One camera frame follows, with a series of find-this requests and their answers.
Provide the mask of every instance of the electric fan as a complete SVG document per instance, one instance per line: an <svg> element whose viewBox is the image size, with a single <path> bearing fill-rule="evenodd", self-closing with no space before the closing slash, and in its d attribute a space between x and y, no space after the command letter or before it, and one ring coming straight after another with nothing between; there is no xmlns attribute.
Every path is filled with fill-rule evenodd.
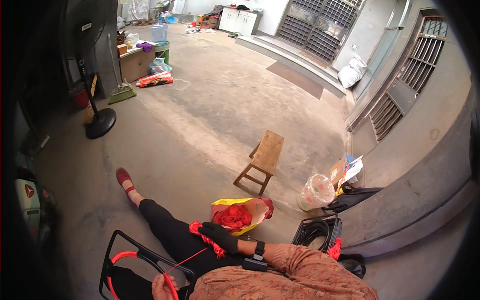
<svg viewBox="0 0 480 300"><path fill-rule="evenodd" d="M65 18L61 33L64 58L77 61L80 77L92 109L93 121L85 127L85 135L96 139L106 134L115 124L117 114L111 108L97 110L85 74L85 57L100 38L105 27L105 9L98 0L83 0L75 5Z"/></svg>

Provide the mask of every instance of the white cabinet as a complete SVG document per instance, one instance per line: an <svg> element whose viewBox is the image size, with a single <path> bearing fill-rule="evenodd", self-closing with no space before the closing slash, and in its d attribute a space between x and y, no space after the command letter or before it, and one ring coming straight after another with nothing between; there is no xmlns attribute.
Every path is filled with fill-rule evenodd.
<svg viewBox="0 0 480 300"><path fill-rule="evenodd" d="M225 7L218 28L230 32L240 32L243 36L251 36L257 33L261 17L261 14L255 12Z"/></svg>
<svg viewBox="0 0 480 300"><path fill-rule="evenodd" d="M251 36L255 25L255 18L239 15L235 23L235 32L240 32L243 36Z"/></svg>
<svg viewBox="0 0 480 300"><path fill-rule="evenodd" d="M224 7L222 12L222 19L220 20L220 26L218 28L226 31L234 32L238 15L239 15L238 10Z"/></svg>

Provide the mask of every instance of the wooden stool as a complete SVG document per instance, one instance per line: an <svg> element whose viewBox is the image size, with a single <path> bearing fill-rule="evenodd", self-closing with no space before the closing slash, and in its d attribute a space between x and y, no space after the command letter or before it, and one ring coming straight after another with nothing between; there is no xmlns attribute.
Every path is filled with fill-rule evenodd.
<svg viewBox="0 0 480 300"><path fill-rule="evenodd" d="M251 181L258 183L262 186L260 189L260 193L258 194L261 196L265 188L267 187L268 181L270 177L275 175L276 163L278 162L278 158L280 157L280 152L282 152L283 141L285 138L281 135L276 134L270 130L265 131L265 134L255 149L250 153L250 158L252 162L248 164L248 166L243 169L240 175L235 179L233 184L237 185L243 177L246 179L250 179ZM248 175L247 172L251 168L255 168L262 173L265 173L265 181L261 182L260 180L253 178L252 176Z"/></svg>

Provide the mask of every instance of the green broom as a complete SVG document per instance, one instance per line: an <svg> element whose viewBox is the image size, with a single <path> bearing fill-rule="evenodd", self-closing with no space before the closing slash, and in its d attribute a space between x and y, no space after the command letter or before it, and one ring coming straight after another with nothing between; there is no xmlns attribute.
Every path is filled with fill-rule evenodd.
<svg viewBox="0 0 480 300"><path fill-rule="evenodd" d="M112 58L113 72L115 73L115 79L117 80L117 87L113 89L112 95L108 100L108 104L110 105L132 98L136 96L137 93L132 89L131 86L128 85L128 83L122 84L122 86L120 86L119 78L117 77L117 71L115 70L115 62L113 60L112 42L110 40L110 34L108 35L108 44L110 45L110 57Z"/></svg>

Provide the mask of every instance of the blue water jug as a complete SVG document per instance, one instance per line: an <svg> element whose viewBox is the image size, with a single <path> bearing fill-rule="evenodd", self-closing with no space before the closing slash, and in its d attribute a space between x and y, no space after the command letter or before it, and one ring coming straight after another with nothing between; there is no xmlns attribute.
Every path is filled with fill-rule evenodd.
<svg viewBox="0 0 480 300"><path fill-rule="evenodd" d="M159 46L167 44L168 25L163 24L162 19L158 19L158 23L152 27L152 42L158 43Z"/></svg>

